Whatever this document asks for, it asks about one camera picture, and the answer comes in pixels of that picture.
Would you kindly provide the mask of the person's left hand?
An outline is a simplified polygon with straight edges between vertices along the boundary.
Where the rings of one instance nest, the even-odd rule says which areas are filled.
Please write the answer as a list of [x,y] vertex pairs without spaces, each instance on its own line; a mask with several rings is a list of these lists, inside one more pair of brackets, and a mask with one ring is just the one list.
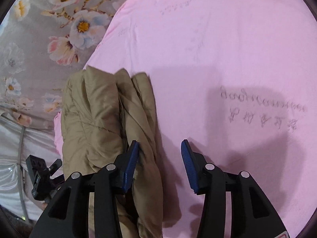
[[46,202],[43,202],[42,204],[41,204],[41,208],[43,209],[43,210],[45,210],[45,208],[47,207],[47,203]]

